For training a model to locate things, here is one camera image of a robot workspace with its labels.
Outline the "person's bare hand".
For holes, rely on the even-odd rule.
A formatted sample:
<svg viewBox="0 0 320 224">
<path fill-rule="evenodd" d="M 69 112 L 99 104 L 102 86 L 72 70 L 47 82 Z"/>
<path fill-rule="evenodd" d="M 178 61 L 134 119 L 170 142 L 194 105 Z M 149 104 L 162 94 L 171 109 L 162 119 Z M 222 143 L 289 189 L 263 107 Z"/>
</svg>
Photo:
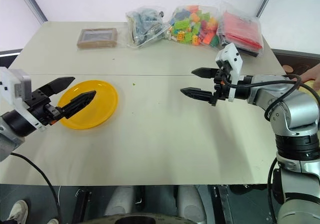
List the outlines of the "person's bare hand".
<svg viewBox="0 0 320 224">
<path fill-rule="evenodd" d="M 312 67 L 311 69 L 308 69 L 306 72 L 300 75 L 301 81 L 303 83 L 307 81 L 313 81 L 312 88 L 315 91 L 320 90 L 320 63 L 318 63 L 316 66 Z"/>
</svg>

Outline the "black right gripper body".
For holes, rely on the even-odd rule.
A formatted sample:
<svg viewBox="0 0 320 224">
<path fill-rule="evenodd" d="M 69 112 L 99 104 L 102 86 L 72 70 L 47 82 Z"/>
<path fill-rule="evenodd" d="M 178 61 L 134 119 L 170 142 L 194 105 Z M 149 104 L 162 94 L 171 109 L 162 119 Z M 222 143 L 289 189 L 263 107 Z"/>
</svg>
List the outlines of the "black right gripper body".
<svg viewBox="0 0 320 224">
<path fill-rule="evenodd" d="M 228 61 L 218 61 L 219 69 L 213 69 L 210 72 L 210 77 L 213 78 L 214 93 L 212 94 L 210 104 L 215 106 L 218 100 L 226 100 L 229 96 L 230 87 L 226 82 L 231 82 L 232 67 Z"/>
</svg>

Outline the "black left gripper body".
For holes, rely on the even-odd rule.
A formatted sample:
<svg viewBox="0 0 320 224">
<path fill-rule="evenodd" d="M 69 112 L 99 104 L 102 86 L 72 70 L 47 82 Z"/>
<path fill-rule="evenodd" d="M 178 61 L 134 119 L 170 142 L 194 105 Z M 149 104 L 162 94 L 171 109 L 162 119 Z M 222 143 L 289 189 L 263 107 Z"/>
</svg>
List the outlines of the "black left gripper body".
<svg viewBox="0 0 320 224">
<path fill-rule="evenodd" d="M 29 106 L 29 113 L 43 126 L 53 125 L 63 118 L 61 108 L 50 104 L 50 96 L 53 94 L 55 93 L 49 89 L 36 89 L 31 98 L 25 101 Z"/>
</svg>

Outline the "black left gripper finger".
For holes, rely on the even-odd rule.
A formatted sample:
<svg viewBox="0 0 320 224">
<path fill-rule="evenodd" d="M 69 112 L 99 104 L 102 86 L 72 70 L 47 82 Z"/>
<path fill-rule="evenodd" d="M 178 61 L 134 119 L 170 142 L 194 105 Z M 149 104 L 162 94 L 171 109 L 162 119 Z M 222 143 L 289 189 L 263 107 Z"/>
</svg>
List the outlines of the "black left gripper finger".
<svg viewBox="0 0 320 224">
<path fill-rule="evenodd" d="M 73 82 L 73 80 L 75 80 L 75 77 L 60 77 L 43 85 L 39 88 L 39 90 L 45 95 L 58 94 L 65 90 Z"/>
<path fill-rule="evenodd" d="M 58 105 L 56 109 L 59 113 L 56 119 L 71 118 L 85 108 L 94 99 L 95 95 L 96 91 L 84 92 L 71 99 L 67 104 Z"/>
</svg>

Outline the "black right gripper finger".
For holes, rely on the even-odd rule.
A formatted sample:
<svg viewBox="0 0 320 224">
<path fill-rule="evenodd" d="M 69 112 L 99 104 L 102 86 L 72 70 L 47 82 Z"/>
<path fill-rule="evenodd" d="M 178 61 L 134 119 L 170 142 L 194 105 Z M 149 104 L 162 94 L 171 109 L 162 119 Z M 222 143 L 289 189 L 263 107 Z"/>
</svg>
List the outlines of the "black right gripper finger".
<svg viewBox="0 0 320 224">
<path fill-rule="evenodd" d="M 211 79 L 216 76 L 218 71 L 219 71 L 219 69 L 201 67 L 201 68 L 197 68 L 195 70 L 192 70 L 192 74 L 194 74 L 198 77 L 201 77 L 201 78 Z"/>
<path fill-rule="evenodd" d="M 212 102 L 212 92 L 210 91 L 204 91 L 200 88 L 194 88 L 194 87 L 187 87 L 187 88 L 182 88 L 180 91 L 186 95 L 187 97 L 190 97 L 192 99 L 196 100 L 201 100 L 205 101 L 208 103 Z"/>
</svg>

